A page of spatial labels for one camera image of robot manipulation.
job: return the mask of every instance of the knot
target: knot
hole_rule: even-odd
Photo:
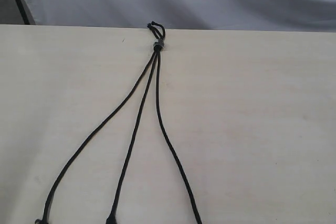
[[[162,48],[164,47],[163,39],[157,39],[154,43],[154,51],[160,52]]]
[[[35,224],[49,224],[49,223],[45,220],[37,219],[37,220],[35,220]]]
[[[117,224],[117,220],[115,218],[115,215],[110,215],[106,220],[106,224]]]

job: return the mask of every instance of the table surface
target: table surface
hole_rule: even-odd
[[[130,91],[143,29],[0,26],[0,216],[34,223]],[[168,30],[163,121],[208,224],[335,223],[336,34]],[[105,223],[145,81],[61,182],[50,224]],[[151,87],[117,220],[196,223]]]

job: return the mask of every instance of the light wooden table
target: light wooden table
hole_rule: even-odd
[[[52,183],[125,97],[148,30],[0,26],[0,218],[40,218]],[[163,120],[204,224],[336,222],[336,34],[168,30]],[[71,166],[50,224],[105,223],[145,81]],[[119,224],[196,223],[154,87]]]

